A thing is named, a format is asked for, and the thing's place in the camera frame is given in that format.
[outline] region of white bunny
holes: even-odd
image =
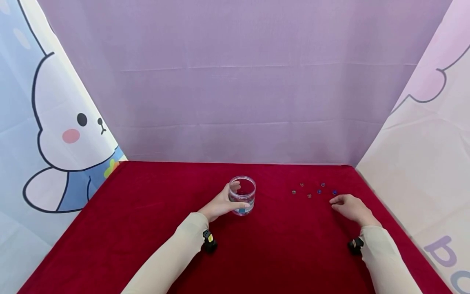
[[[31,98],[39,126],[38,149],[50,165],[29,179],[23,197],[43,212],[77,211],[123,154],[37,2],[23,8],[45,54],[34,75]]]

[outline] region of wrist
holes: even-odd
[[[359,219],[357,223],[361,228],[365,226],[376,226],[382,228],[382,224],[373,215]]]
[[[210,216],[210,214],[207,212],[207,210],[205,209],[205,207],[199,209],[198,213],[202,214],[205,216],[205,218],[207,218],[207,221],[210,222],[212,217]]]

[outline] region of purple curtain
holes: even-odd
[[[356,165],[451,0],[39,0],[130,160]]]

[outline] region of red tablecloth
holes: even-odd
[[[211,223],[219,248],[199,253],[170,293],[373,293],[366,266],[346,247],[359,228],[332,211],[333,190],[372,209],[425,294],[450,293],[352,167],[156,162],[121,164],[19,293],[120,293],[178,224],[236,175],[257,183],[252,213]]]

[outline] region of clear plastic cup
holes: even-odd
[[[234,182],[240,183],[240,188],[235,190],[236,184]],[[255,193],[256,193],[256,183],[250,177],[240,175],[236,176],[230,181],[230,192],[228,193],[228,199],[232,202],[246,202],[250,204],[248,208],[235,209],[233,211],[236,215],[247,215],[253,209],[255,205]]]

